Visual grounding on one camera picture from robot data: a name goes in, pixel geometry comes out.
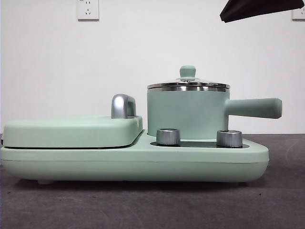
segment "silver knob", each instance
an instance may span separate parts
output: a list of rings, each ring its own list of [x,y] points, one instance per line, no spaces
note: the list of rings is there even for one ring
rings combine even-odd
[[[219,130],[217,131],[217,145],[223,147],[242,147],[242,132],[237,130]]]
[[[180,130],[172,128],[158,129],[157,144],[166,146],[180,145]]]

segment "pot handle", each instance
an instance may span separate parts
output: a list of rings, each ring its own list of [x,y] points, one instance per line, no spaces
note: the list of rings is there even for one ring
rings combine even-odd
[[[228,115],[277,119],[282,117],[282,100],[277,98],[228,100],[226,113]]]

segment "black object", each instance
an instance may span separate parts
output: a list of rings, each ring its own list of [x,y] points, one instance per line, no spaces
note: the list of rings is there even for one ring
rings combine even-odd
[[[230,22],[302,7],[303,0],[229,0],[220,18],[224,22]]]

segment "stainless steel rim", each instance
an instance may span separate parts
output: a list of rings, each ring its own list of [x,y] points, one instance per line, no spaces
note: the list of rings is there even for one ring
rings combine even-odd
[[[173,92],[173,91],[230,92],[230,89],[222,88],[222,87],[194,87],[194,86],[157,87],[157,88],[148,89],[148,92]]]
[[[181,81],[181,82],[175,82],[175,83],[157,83],[157,84],[151,84],[147,87],[147,89],[152,88],[159,88],[159,87],[219,87],[219,88],[226,88],[230,89],[230,85],[223,84],[223,83],[202,83],[202,82],[190,82],[190,81]]]

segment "appliance foot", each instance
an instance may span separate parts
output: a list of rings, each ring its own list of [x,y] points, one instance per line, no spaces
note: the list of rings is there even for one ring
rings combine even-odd
[[[37,183],[40,185],[50,185],[53,184],[55,180],[37,180]]]

